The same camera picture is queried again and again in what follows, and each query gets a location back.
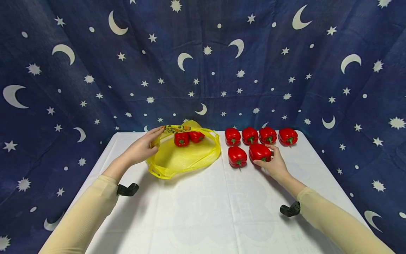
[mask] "hand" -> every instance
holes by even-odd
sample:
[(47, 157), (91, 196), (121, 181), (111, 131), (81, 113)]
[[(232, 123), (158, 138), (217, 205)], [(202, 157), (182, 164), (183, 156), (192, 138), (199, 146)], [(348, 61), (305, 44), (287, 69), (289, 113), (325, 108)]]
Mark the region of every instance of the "hand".
[(275, 145), (265, 145), (268, 148), (271, 148), (274, 151), (274, 158), (270, 162), (255, 160), (254, 163), (260, 167), (263, 167), (268, 171), (268, 173), (276, 181), (282, 180), (283, 178), (290, 176), (285, 161), (281, 156), (279, 148)]
[(161, 135), (163, 131), (163, 126), (150, 130), (144, 136), (134, 141), (120, 157), (128, 164), (128, 167), (145, 161), (158, 152), (158, 147), (154, 146), (150, 148), (150, 146), (151, 142)]

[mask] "left hand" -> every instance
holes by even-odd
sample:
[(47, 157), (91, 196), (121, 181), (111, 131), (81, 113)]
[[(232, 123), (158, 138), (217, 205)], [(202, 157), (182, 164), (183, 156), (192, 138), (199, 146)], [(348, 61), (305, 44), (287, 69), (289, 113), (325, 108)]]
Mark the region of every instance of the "left hand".
[(164, 132), (164, 127), (160, 126), (150, 130), (144, 136), (134, 141), (126, 151), (120, 156), (129, 167), (143, 162), (158, 152), (156, 146), (150, 148), (151, 142)]

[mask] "crescent moon print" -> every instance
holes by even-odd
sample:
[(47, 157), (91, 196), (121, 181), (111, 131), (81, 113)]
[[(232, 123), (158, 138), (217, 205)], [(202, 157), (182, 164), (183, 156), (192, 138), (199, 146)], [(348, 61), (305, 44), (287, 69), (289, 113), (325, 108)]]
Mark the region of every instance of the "crescent moon print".
[(128, 31), (128, 27), (125, 29), (121, 29), (116, 25), (116, 22), (114, 22), (113, 18), (113, 11), (111, 11), (108, 15), (108, 25), (110, 26), (111, 31), (113, 31), (113, 33), (115, 33), (116, 35), (124, 35)]
[(203, 109), (201, 111), (195, 111), (195, 112), (198, 113), (199, 115), (205, 115), (207, 113), (207, 107), (203, 103), (201, 103), (201, 104), (203, 106)]
[(65, 44), (58, 44), (52, 49), (52, 55), (54, 55), (56, 52), (64, 52), (66, 55), (69, 56), (69, 59), (71, 60), (69, 65), (72, 65), (75, 62), (75, 53), (73, 50), (69, 47), (66, 46)]
[(345, 74), (345, 70), (348, 64), (352, 62), (357, 62), (359, 63), (359, 66), (361, 66), (361, 58), (357, 54), (352, 54), (344, 58), (344, 60), (341, 62), (341, 71), (343, 74)]
[(183, 68), (183, 61), (184, 61), (186, 58), (191, 58), (191, 59), (193, 59), (193, 57), (192, 57), (191, 55), (189, 55), (188, 53), (181, 53), (181, 54), (178, 56), (178, 66), (179, 66), (179, 68), (180, 68), (182, 71), (184, 71), (184, 72), (185, 72), (185, 69)]
[(45, 219), (45, 221), (44, 221), (44, 229), (46, 229), (48, 231), (54, 231), (56, 226), (59, 224), (60, 220), (62, 220), (62, 217), (63, 217), (64, 214), (65, 214), (65, 212), (63, 212), (61, 217), (59, 217), (59, 219), (54, 223), (48, 223), (48, 219)]
[(19, 109), (28, 109), (28, 107), (21, 104), (15, 97), (15, 93), (21, 88), (25, 88), (20, 85), (9, 85), (3, 89), (3, 97), (11, 106)]
[(302, 28), (305, 28), (306, 26), (308, 26), (308, 25), (312, 22), (312, 20), (310, 20), (310, 21), (307, 22), (307, 23), (303, 23), (303, 22), (300, 20), (300, 15), (302, 15), (302, 11), (306, 8), (306, 6), (307, 6), (307, 5), (305, 5), (305, 6), (303, 6), (302, 8), (300, 8), (300, 9), (298, 10), (298, 12), (295, 14), (295, 16), (293, 17), (293, 20), (292, 20), (292, 27), (293, 27), (293, 29), (295, 29), (295, 30), (300, 30), (300, 29), (302, 29)]
[(242, 51), (244, 50), (244, 42), (241, 39), (236, 39), (236, 40), (233, 40), (228, 46), (231, 46), (231, 45), (237, 46), (238, 53), (235, 58), (239, 57), (241, 55)]
[(333, 128), (334, 125), (335, 125), (335, 116), (333, 116), (333, 119), (332, 119), (331, 122), (329, 122), (329, 123), (326, 123), (323, 118), (322, 118), (322, 121), (323, 121), (323, 125), (324, 125), (324, 127), (325, 127), (326, 129), (331, 129), (331, 128)]
[(80, 143), (80, 142), (84, 141), (84, 139), (86, 138), (86, 133), (84, 133), (84, 130), (79, 127), (76, 127), (74, 129), (80, 132), (80, 138), (76, 143)]
[(375, 216), (378, 216), (378, 217), (382, 218), (379, 214), (377, 214), (377, 213), (375, 213), (375, 212), (373, 212), (373, 211), (368, 211), (368, 210), (366, 210), (366, 211), (364, 212), (364, 216), (365, 216), (365, 219), (367, 220), (367, 222), (368, 222), (374, 229), (376, 229), (376, 230), (378, 230), (379, 232), (383, 233), (383, 232), (375, 225), (374, 220), (373, 220)]

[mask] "black clip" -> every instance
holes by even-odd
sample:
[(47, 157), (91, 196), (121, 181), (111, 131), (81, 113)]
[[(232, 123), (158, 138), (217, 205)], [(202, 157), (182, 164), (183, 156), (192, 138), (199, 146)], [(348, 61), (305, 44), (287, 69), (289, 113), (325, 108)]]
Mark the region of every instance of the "black clip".
[(138, 184), (132, 183), (130, 186), (126, 187), (124, 185), (119, 185), (117, 190), (117, 195), (132, 197), (138, 191), (140, 187)]
[(279, 211), (286, 217), (298, 215), (300, 213), (300, 203), (298, 201), (295, 201), (291, 207), (283, 204)]

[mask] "beige sleeve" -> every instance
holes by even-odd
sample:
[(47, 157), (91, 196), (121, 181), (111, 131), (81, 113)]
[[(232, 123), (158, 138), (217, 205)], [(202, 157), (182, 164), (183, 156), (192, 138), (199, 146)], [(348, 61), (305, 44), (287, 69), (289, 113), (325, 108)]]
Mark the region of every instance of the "beige sleeve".
[(65, 214), (39, 254), (84, 253), (117, 202), (117, 182), (99, 176)]
[(297, 196), (300, 213), (344, 253), (387, 254), (394, 252), (355, 217), (306, 187)]

